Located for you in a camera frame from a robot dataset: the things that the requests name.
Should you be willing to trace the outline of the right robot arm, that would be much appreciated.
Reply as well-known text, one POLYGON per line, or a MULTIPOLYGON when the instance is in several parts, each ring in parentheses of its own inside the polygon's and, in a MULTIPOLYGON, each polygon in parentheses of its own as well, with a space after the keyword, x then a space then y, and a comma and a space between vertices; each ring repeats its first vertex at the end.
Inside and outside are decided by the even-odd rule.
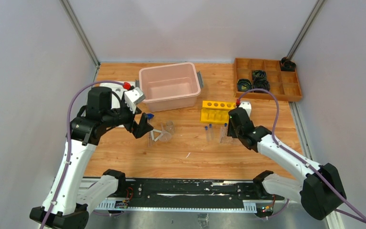
POLYGON ((248 150, 260 153, 283 167, 294 179, 265 171, 254 178, 253 192, 259 199, 279 195, 301 203, 313 218, 323 220, 346 199, 346 193, 337 168, 310 160, 273 135, 264 126, 254 126, 247 111, 237 107, 228 112, 228 133, 248 150))

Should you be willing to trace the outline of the clear test tube blue cap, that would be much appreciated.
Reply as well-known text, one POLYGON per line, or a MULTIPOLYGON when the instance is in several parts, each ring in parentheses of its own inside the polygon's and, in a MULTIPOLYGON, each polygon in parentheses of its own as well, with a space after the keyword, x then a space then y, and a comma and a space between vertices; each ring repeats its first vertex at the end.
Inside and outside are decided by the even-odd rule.
POLYGON ((220 143, 226 142, 227 128, 228 128, 228 124, 224 123, 223 127, 221 127, 221 129, 220 129, 220 143))

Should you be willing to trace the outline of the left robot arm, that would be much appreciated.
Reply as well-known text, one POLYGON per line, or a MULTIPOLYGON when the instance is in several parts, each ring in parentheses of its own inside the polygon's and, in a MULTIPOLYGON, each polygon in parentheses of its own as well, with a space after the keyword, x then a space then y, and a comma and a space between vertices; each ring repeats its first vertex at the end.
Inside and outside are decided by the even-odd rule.
POLYGON ((83 229, 90 214, 108 196, 122 197, 127 191, 126 175, 106 170, 100 179, 78 194, 87 164, 101 137, 123 126, 135 138, 152 131, 148 116, 138 108, 145 99, 141 89, 125 84, 118 95, 104 86, 89 87, 86 105, 76 116, 67 117, 66 144, 61 165, 46 199, 30 211, 30 219, 41 228, 83 229))

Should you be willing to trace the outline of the pink plastic storage bin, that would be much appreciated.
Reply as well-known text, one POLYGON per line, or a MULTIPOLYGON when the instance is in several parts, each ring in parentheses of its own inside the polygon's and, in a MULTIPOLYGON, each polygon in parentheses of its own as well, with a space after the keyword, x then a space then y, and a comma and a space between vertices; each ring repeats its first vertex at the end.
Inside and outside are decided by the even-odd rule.
POLYGON ((193 107, 204 87, 203 78, 192 62, 182 62, 139 71, 139 88, 150 112, 193 107))

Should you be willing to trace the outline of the yellow test tube rack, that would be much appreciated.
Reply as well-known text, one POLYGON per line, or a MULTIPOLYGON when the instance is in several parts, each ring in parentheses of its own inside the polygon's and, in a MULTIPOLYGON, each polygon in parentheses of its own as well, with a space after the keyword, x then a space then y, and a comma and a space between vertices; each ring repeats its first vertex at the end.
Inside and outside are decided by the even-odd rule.
POLYGON ((200 122, 223 125, 229 122, 228 112, 236 108, 235 102, 202 101, 200 122))

